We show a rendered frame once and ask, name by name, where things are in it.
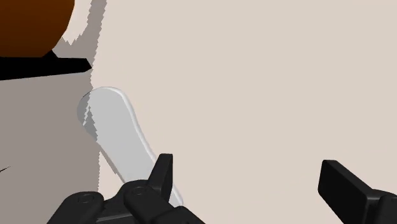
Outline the black flat slab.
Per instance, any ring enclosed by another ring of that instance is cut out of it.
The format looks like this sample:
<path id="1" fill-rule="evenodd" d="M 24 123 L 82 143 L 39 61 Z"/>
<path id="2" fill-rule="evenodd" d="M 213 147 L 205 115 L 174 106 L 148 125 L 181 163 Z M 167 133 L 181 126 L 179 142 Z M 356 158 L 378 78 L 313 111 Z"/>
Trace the black flat slab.
<path id="1" fill-rule="evenodd" d="M 51 50 L 43 57 L 0 57 L 0 81 L 84 73 L 86 58 L 60 58 Z"/>

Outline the brown round vessel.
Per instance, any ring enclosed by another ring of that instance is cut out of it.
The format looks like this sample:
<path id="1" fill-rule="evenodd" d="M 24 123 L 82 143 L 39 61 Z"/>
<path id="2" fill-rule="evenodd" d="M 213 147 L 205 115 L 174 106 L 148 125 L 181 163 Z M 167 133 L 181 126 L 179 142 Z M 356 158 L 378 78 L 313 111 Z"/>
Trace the brown round vessel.
<path id="1" fill-rule="evenodd" d="M 42 57 L 65 33 L 75 0 L 0 0 L 0 57 Z"/>

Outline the grey flat spatula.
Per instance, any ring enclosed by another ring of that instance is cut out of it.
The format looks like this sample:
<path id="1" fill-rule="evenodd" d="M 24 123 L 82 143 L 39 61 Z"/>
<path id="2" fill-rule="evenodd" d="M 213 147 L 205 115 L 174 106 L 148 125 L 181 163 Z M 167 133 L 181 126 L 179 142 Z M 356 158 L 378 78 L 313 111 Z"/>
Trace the grey flat spatula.
<path id="1" fill-rule="evenodd" d="M 100 146 L 98 191 L 105 199 L 124 183 L 149 177 L 157 156 L 126 94 L 114 87 L 96 88 L 82 97 L 77 115 Z"/>

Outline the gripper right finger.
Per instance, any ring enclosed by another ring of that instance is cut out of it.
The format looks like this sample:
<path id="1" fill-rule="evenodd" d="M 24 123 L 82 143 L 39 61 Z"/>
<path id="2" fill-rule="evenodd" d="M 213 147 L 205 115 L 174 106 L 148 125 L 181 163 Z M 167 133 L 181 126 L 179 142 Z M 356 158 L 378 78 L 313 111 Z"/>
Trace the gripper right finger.
<path id="1" fill-rule="evenodd" d="M 318 193 L 343 224 L 397 224 L 397 195 L 371 188 L 336 160 L 323 160 Z"/>

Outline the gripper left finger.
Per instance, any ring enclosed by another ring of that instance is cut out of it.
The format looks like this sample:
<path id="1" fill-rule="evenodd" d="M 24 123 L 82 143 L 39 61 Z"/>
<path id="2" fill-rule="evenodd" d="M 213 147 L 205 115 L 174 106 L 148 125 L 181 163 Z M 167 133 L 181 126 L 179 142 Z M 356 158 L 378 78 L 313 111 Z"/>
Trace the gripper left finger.
<path id="1" fill-rule="evenodd" d="M 105 200 L 99 192 L 78 192 L 68 196 L 46 224 L 113 224 L 133 217 L 136 224 L 186 224 L 169 203 L 172 191 L 173 155 L 163 153 L 147 180 L 129 181 Z"/>

